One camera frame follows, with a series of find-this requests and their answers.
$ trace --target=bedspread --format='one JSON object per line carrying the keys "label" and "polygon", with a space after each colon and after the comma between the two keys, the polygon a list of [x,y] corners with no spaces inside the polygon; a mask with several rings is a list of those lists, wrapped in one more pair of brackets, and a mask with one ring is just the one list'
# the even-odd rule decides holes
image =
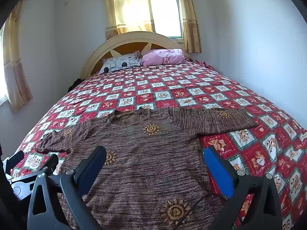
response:
{"label": "bedspread", "polygon": [[[51,131],[60,131],[114,109],[190,106],[244,108],[258,126],[249,130],[201,137],[204,147],[214,146],[233,167],[247,174],[273,175],[280,196],[283,228],[289,229],[306,207],[307,131],[267,99],[241,84],[185,61],[179,65],[134,67],[116,73],[95,74],[57,102],[29,132],[19,149],[25,158],[13,176],[36,171],[53,153],[40,154],[34,147]],[[58,172],[65,153],[57,153]],[[211,187],[218,191],[211,179]],[[251,198],[241,210],[244,217]]]}

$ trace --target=brown sweater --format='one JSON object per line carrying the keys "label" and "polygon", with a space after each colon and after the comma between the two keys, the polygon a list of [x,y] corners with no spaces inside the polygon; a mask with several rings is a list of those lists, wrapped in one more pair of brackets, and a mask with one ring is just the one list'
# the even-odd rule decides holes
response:
{"label": "brown sweater", "polygon": [[[83,196],[99,224],[110,230],[170,229],[210,189],[197,135],[255,126],[241,109],[115,111],[50,133],[36,150],[69,153],[63,172],[75,168],[97,145],[104,146],[105,165]],[[61,203],[76,228],[68,207]],[[218,206],[218,199],[204,199],[179,229],[206,229]]]}

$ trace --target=pillowcase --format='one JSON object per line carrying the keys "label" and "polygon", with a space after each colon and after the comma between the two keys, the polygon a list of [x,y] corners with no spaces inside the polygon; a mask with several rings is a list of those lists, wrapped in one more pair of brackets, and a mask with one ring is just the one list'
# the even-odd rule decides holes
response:
{"label": "pillowcase", "polygon": [[185,61],[184,53],[181,49],[157,49],[151,50],[142,58],[144,66],[157,66],[169,64],[181,64]]}
{"label": "pillowcase", "polygon": [[[140,56],[140,51],[135,51],[134,53],[127,53],[124,54],[123,56],[132,56],[135,57],[136,59],[139,59]],[[114,57],[108,58],[108,59],[102,59],[102,64],[106,63],[108,60],[112,59]]]}
{"label": "pillowcase", "polygon": [[141,63],[133,56],[119,56],[107,60],[99,71],[100,73],[111,73],[117,70],[138,67]]}

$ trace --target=headboard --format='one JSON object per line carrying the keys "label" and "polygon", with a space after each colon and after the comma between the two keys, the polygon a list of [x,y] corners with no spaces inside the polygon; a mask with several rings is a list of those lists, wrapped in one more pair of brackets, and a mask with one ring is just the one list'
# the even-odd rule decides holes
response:
{"label": "headboard", "polygon": [[86,79],[102,67],[102,59],[140,51],[142,55],[151,49],[173,49],[182,46],[176,41],[152,32],[135,31],[114,36],[102,44],[86,62],[81,79]]}

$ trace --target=window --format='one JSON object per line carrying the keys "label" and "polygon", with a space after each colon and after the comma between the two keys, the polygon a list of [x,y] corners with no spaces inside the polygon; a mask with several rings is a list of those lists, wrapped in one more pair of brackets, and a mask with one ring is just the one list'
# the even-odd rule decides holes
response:
{"label": "window", "polygon": [[0,104],[2,104],[5,100],[7,100],[6,92],[6,84],[4,81],[4,67],[3,67],[3,51],[2,51],[2,33],[3,28],[0,30]]}
{"label": "window", "polygon": [[155,32],[182,42],[182,17],[179,0],[150,0]]}

